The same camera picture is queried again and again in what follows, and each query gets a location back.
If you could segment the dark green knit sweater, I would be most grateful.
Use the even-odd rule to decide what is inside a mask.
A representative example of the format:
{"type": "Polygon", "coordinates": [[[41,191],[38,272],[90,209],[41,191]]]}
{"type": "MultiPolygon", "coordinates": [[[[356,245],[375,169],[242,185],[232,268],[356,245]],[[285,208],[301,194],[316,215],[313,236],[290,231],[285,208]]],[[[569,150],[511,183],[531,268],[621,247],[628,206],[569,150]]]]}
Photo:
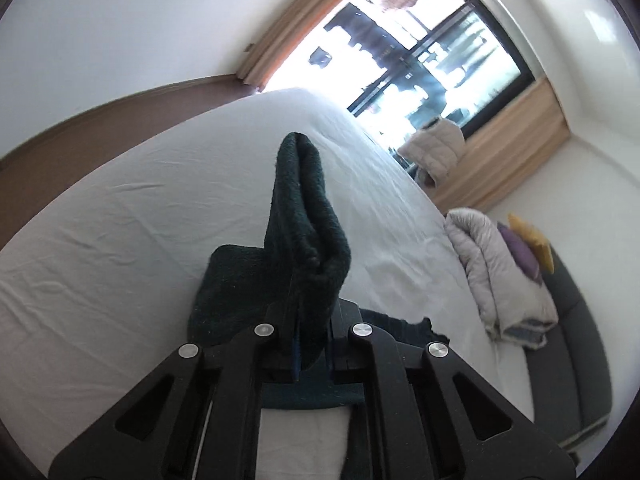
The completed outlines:
{"type": "Polygon", "coordinates": [[[226,344],[257,325],[270,308],[285,314],[285,335],[298,362],[292,385],[270,385],[262,398],[277,410],[352,408],[342,476],[367,478],[362,432],[364,397],[354,386],[334,386],[319,365],[324,334],[350,266],[350,249],[326,198],[321,158],[311,140],[288,134],[261,248],[224,245],[209,259],[196,294],[188,338],[202,347],[226,344]]]}

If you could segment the folded beige grey duvet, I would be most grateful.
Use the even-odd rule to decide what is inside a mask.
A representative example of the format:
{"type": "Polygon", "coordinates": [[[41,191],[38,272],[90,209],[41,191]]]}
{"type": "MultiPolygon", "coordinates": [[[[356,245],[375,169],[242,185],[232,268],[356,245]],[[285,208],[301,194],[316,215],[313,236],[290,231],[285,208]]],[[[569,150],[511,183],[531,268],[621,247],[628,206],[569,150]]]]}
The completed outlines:
{"type": "Polygon", "coordinates": [[[454,208],[446,214],[445,230],[488,335],[528,350],[544,348],[558,311],[544,282],[518,266],[498,224],[478,210],[454,208]]]}

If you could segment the white bed sheet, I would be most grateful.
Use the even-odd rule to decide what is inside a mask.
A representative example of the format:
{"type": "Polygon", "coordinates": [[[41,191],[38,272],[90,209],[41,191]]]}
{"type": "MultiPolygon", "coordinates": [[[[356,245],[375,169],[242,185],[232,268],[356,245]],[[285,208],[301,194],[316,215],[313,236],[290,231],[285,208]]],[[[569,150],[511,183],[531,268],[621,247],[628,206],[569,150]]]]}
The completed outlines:
{"type": "Polygon", "coordinates": [[[359,307],[432,321],[526,415],[524,352],[494,344],[444,219],[352,116],[302,90],[251,96],[94,170],[1,253],[1,419],[35,466],[54,456],[186,340],[212,252],[262,244],[283,138],[318,148],[359,307]]]}

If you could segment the dark grey upholstered headboard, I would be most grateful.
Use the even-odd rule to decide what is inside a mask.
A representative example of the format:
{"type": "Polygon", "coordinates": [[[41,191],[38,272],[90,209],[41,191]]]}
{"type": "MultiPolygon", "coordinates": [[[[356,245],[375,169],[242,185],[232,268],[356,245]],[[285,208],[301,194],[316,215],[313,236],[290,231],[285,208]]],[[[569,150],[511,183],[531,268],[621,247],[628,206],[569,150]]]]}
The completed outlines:
{"type": "Polygon", "coordinates": [[[558,254],[542,279],[559,322],[547,344],[527,350],[535,424],[564,450],[573,451],[608,422],[612,382],[604,344],[584,295],[558,254]]]}

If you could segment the purple cushion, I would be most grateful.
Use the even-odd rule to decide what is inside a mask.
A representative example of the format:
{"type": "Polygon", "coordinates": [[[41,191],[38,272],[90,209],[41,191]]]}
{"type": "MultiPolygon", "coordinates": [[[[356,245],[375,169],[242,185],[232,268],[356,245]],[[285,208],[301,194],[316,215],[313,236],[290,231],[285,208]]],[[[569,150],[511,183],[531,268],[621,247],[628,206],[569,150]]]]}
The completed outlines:
{"type": "Polygon", "coordinates": [[[542,282],[540,264],[529,246],[514,231],[505,224],[498,222],[497,229],[500,232],[506,247],[520,270],[532,281],[542,282]]]}

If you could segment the mustard yellow cushion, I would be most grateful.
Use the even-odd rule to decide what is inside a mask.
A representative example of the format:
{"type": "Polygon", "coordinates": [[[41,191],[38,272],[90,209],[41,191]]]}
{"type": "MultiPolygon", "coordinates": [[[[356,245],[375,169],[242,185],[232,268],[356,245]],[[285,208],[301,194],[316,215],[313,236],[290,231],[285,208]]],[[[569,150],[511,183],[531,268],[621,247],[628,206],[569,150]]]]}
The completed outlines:
{"type": "Polygon", "coordinates": [[[555,270],[553,252],[548,238],[533,224],[516,214],[508,214],[509,228],[523,240],[533,252],[540,266],[548,273],[555,270]]]}

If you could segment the beige puffer jacket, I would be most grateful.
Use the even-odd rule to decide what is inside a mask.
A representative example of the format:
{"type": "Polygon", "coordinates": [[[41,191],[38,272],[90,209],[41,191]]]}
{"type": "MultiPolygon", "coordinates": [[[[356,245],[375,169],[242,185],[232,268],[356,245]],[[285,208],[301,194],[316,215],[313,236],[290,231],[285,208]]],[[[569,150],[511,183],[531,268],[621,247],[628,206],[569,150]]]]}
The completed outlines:
{"type": "Polygon", "coordinates": [[[460,127],[449,119],[435,117],[398,148],[397,153],[416,169],[410,174],[422,188],[443,184],[466,150],[460,127]]]}

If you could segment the beige right curtain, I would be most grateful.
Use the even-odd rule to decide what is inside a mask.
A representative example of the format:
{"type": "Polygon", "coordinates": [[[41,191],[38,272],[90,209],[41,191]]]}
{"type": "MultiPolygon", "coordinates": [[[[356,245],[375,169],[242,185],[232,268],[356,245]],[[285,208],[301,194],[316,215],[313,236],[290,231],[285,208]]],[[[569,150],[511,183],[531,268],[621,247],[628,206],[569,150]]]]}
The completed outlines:
{"type": "Polygon", "coordinates": [[[560,102],[541,78],[466,141],[464,156],[431,200],[443,214],[458,207],[490,211],[568,140],[560,102]]]}

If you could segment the beige curtain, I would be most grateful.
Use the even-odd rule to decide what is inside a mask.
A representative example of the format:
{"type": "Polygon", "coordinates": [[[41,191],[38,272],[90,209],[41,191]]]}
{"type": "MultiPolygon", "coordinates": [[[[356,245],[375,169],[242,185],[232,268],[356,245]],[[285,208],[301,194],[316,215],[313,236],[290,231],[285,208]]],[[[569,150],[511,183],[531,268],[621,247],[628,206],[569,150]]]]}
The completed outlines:
{"type": "Polygon", "coordinates": [[[431,200],[443,214],[458,207],[490,211],[568,140],[560,102],[541,78],[466,141],[464,156],[431,200]]]}
{"type": "Polygon", "coordinates": [[[243,84],[265,88],[299,44],[342,0],[294,0],[265,32],[236,72],[243,84]]]}

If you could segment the black framed window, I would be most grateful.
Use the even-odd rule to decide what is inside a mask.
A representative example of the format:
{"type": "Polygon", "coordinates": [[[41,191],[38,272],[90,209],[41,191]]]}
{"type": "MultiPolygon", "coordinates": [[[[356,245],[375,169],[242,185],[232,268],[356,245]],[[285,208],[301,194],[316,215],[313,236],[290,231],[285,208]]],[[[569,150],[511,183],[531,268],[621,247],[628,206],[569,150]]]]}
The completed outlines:
{"type": "Polygon", "coordinates": [[[436,118],[466,138],[535,80],[480,0],[341,0],[266,85],[307,90],[358,119],[393,157],[436,118]]]}

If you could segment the beige left curtain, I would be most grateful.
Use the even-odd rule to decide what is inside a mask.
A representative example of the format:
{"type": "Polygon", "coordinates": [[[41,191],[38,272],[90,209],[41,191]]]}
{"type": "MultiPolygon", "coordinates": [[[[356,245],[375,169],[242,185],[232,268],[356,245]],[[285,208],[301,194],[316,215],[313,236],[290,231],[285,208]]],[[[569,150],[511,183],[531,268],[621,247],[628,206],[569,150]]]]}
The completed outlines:
{"type": "Polygon", "coordinates": [[[342,0],[294,0],[265,32],[236,72],[243,84],[265,88],[299,44],[342,0]]]}

